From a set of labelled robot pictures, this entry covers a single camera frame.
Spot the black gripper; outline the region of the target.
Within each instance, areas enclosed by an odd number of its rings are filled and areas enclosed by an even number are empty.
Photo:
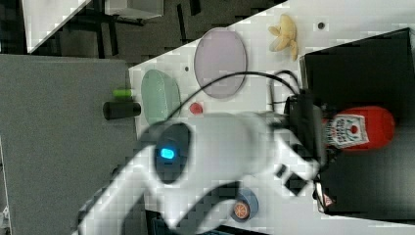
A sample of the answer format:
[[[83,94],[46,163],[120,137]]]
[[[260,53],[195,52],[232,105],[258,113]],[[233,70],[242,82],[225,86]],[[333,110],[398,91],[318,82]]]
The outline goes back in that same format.
[[[299,156],[311,163],[316,161],[321,170],[329,166],[329,153],[326,147],[323,111],[320,103],[309,90],[302,90],[286,100],[284,114],[288,116],[289,129],[300,141],[293,144]]]

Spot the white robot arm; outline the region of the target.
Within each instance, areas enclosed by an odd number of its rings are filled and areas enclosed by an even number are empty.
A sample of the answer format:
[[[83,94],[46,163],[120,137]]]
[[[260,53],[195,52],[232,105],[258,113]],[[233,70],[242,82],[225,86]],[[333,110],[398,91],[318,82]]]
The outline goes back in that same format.
[[[225,223],[249,177],[292,200],[327,162],[322,120],[322,109],[303,91],[288,98],[282,114],[212,113],[154,123],[134,157],[84,206],[73,235],[121,235],[145,193],[181,235]]]

